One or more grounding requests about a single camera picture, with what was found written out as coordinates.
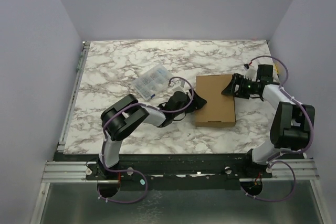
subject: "flat cardboard box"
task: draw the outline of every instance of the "flat cardboard box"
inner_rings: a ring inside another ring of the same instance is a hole
[[[231,79],[232,74],[196,76],[196,92],[207,104],[196,111],[195,126],[225,128],[236,125],[234,97],[221,94]]]

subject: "plastic container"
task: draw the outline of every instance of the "plastic container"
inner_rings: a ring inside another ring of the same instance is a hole
[[[168,88],[169,80],[172,77],[173,75],[159,64],[132,81],[132,86],[145,101],[149,101],[162,90]]]

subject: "lavender wall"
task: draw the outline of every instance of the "lavender wall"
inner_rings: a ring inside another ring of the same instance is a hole
[[[0,0],[0,223],[29,223],[81,39],[60,0]]]
[[[270,39],[292,0],[61,0],[83,40]]]
[[[286,89],[316,109],[311,149],[324,196],[336,221],[336,0],[293,0],[271,41],[270,51],[288,66]]]

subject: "screw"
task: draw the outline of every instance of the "screw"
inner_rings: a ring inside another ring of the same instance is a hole
[[[90,168],[87,168],[87,169],[85,170],[85,174],[86,174],[86,175],[91,175],[91,174],[92,174],[92,170],[91,170]]]
[[[133,168],[132,168],[132,167],[129,167],[127,170],[129,170],[129,172],[127,172],[127,174],[131,176],[131,175],[133,174],[133,172],[132,172],[132,171],[133,171]]]
[[[225,171],[226,174],[231,174],[231,172],[232,172],[232,170],[231,170],[230,167],[228,167],[228,166],[226,166],[226,167],[224,168],[224,171]]]

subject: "white marble tabletop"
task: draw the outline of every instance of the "white marble tabletop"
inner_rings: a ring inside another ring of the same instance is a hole
[[[157,64],[195,85],[196,76],[241,73],[244,63],[255,56],[270,55],[266,41],[136,40],[95,41],[90,45],[75,111],[66,138],[65,154],[98,154],[103,133],[101,113],[132,93],[143,102],[131,82]],[[269,58],[254,62],[273,64]],[[171,90],[151,100],[157,106]],[[259,99],[235,98],[237,123],[233,128],[194,126],[194,114],[165,128],[141,124],[123,141],[121,153],[245,153],[269,138],[275,110]]]

